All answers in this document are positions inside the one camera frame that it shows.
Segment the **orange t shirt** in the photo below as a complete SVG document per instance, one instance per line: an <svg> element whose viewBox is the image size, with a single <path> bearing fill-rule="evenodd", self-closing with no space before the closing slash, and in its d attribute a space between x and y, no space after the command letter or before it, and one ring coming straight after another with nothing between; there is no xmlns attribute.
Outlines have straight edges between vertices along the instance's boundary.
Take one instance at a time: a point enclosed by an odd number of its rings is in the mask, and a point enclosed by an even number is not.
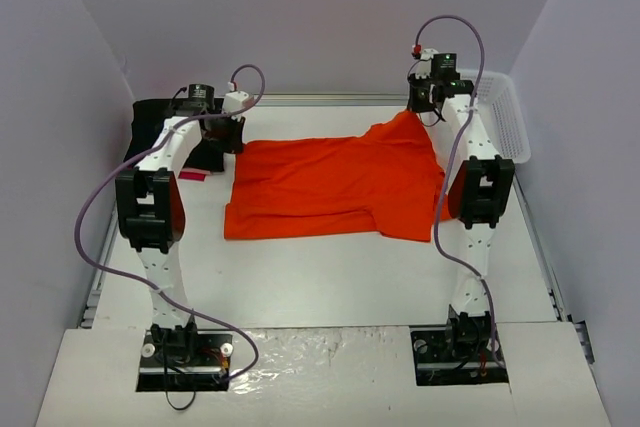
<svg viewBox="0 0 640 427"><path fill-rule="evenodd" d="M426 129L408 111L361 136L252 141L236 158L223 235L377 232L429 242L434 222L451 218L444 175Z"/></svg>

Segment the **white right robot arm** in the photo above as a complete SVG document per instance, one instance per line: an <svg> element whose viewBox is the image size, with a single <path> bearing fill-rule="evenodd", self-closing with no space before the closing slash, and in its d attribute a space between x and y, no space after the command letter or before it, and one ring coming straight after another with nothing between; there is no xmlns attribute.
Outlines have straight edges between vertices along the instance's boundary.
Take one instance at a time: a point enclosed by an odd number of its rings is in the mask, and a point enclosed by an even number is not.
<svg viewBox="0 0 640 427"><path fill-rule="evenodd" d="M435 114L454 134L443 183L447 193L437 213L447 210L460 222L461 247L457 254L437 249L460 266L443 345L450 357L465 360L495 332L485 283L490 247L507 207L515 166L493 145L475 105L478 84L461 78L457 56L419 45L412 56L416 64L407 76L408 110Z"/></svg>

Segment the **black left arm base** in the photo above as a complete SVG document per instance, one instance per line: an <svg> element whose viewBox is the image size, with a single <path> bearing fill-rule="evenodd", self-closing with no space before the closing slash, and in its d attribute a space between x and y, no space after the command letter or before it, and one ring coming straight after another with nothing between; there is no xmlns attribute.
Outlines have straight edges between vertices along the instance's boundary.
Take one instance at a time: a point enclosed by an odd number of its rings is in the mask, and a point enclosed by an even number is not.
<svg viewBox="0 0 640 427"><path fill-rule="evenodd" d="M142 343L137 392L226 392L233 336L225 331L199 331L191 354L162 350L147 331Z"/></svg>

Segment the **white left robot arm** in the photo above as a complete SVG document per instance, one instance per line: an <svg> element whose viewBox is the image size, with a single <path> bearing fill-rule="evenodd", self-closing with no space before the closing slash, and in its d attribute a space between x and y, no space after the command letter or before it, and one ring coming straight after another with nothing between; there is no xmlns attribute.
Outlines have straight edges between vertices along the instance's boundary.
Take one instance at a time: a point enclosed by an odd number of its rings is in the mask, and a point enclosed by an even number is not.
<svg viewBox="0 0 640 427"><path fill-rule="evenodd" d="M179 263L186 213L178 177L181 172L222 173L225 155L242 152L245 120L225 116L223 107L241 109L249 97L232 92L218 99L206 84L182 91L186 96L171 99L166 107L155 100L135 103L128 155L137 161L117 175L115 187L120 233L152 284L152 341L165 344L165 353L177 364L189 365L200 356L202 342Z"/></svg>

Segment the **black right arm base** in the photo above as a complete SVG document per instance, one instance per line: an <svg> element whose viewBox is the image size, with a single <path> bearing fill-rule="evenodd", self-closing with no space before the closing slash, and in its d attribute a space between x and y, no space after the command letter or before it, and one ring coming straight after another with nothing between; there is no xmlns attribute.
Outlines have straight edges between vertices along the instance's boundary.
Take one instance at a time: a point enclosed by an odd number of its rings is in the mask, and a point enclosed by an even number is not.
<svg viewBox="0 0 640 427"><path fill-rule="evenodd" d="M440 327L410 330L416 385L419 387L479 386L508 384L504 356L490 341L453 348Z"/></svg>

